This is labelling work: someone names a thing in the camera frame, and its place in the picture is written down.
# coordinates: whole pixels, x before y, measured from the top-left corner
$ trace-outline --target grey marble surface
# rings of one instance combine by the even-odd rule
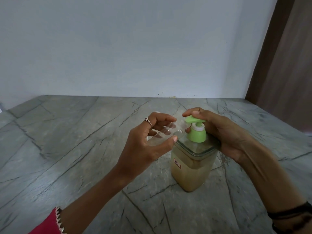
[[[153,111],[200,106],[269,147],[312,201],[312,139],[242,99],[40,96],[0,114],[0,232],[28,233],[116,164],[128,132]],[[170,153],[102,209],[85,233],[271,233],[245,172],[219,154],[204,185],[184,192]]]

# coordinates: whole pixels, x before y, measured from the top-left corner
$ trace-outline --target left hand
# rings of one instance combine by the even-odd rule
[[[169,152],[177,141],[176,136],[171,136],[160,145],[147,145],[146,137],[148,135],[154,136],[157,133],[152,129],[160,131],[164,126],[177,120],[169,114],[156,112],[150,114],[148,119],[152,126],[147,121],[143,121],[130,131],[126,145],[116,165],[116,168],[129,182],[147,169],[153,161]]]

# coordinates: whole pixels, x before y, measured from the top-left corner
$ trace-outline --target soap dispenser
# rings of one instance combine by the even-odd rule
[[[183,190],[192,192],[208,178],[221,144],[206,133],[204,120],[189,116],[185,122],[192,124],[191,130],[171,151],[171,174]]]

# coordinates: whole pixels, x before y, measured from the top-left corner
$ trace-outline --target brown door frame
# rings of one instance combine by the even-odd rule
[[[245,99],[257,104],[295,0],[277,0]]]

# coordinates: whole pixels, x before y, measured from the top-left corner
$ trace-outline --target lace trim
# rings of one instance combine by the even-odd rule
[[[59,229],[60,229],[60,233],[61,234],[67,234],[67,233],[65,233],[64,232],[64,228],[61,228],[60,226],[62,225],[62,223],[60,222],[60,218],[59,218],[59,216],[60,216],[60,212],[61,212],[62,210],[60,209],[60,207],[56,207],[55,208],[55,215],[56,215],[56,217],[57,217],[57,225],[58,225],[58,227],[59,227]]]

